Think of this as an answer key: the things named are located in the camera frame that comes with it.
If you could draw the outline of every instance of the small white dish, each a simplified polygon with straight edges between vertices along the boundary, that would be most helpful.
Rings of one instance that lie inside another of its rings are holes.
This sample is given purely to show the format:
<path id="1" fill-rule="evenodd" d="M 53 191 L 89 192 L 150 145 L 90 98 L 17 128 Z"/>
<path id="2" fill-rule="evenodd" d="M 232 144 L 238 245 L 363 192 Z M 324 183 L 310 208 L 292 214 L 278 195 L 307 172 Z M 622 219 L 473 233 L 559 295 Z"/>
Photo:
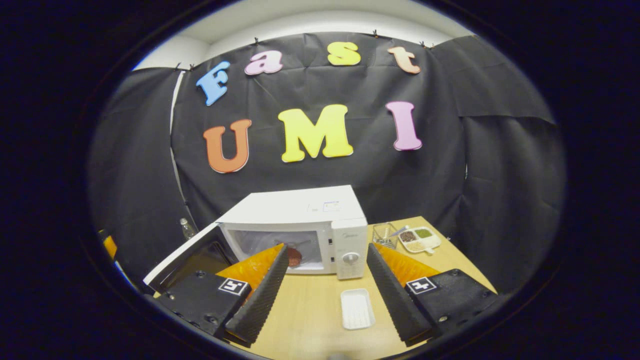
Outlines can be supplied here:
<path id="1" fill-rule="evenodd" d="M 366 329 L 376 323 L 367 289 L 345 290 L 340 294 L 340 302 L 345 329 Z"/>

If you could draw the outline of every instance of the screw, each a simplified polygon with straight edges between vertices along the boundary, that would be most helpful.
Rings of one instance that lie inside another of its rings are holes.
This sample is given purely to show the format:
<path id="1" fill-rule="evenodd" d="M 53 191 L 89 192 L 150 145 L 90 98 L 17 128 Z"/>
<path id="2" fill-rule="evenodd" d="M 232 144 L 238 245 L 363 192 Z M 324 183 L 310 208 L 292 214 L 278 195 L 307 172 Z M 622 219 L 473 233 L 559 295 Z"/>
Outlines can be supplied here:
<path id="1" fill-rule="evenodd" d="M 218 319 L 216 319 L 215 317 L 211 316 L 211 315 L 205 315 L 204 316 L 204 320 L 207 320 L 208 322 L 217 325 L 218 324 Z"/>

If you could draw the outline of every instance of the letter i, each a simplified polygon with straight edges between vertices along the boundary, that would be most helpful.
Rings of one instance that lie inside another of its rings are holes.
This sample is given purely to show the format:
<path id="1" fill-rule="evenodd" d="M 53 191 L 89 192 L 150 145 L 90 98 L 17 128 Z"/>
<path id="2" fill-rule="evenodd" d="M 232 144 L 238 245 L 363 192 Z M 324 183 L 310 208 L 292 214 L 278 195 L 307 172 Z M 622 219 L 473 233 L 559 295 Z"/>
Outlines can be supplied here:
<path id="1" fill-rule="evenodd" d="M 391 111 L 396 123 L 397 139 L 394 147 L 398 151 L 417 150 L 422 147 L 422 141 L 415 136 L 415 128 L 413 127 L 413 118 L 411 112 L 413 104 L 406 101 L 392 101 L 386 105 Z"/>

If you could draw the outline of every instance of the yellow letter m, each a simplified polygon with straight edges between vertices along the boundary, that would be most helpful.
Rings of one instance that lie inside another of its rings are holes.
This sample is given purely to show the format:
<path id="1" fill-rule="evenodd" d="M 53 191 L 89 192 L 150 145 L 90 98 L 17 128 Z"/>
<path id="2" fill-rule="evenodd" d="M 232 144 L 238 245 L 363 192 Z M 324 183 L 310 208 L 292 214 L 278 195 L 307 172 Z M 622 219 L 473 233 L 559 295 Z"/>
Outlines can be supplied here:
<path id="1" fill-rule="evenodd" d="M 340 104 L 327 105 L 322 110 L 320 118 L 314 125 L 300 109 L 285 110 L 278 115 L 278 120 L 284 123 L 285 153 L 282 161 L 291 163 L 305 158 L 305 152 L 300 150 L 298 140 L 302 142 L 312 158 L 318 156 L 323 139 L 326 145 L 322 151 L 327 158 L 349 156 L 353 154 L 353 147 L 347 141 L 347 130 L 344 127 L 344 115 L 347 107 Z"/>

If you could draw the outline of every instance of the plastic bottle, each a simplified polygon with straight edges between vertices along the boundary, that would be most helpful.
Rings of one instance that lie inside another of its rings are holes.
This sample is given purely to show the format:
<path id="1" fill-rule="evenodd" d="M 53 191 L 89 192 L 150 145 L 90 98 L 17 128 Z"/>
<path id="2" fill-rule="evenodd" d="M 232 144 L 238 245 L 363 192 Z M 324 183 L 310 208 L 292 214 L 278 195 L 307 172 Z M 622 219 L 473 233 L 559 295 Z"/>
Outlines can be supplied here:
<path id="1" fill-rule="evenodd" d="M 191 225 L 189 225 L 189 222 L 187 222 L 187 219 L 180 219 L 180 225 L 182 225 L 182 233 L 184 234 L 185 239 L 189 240 L 196 235 Z"/>

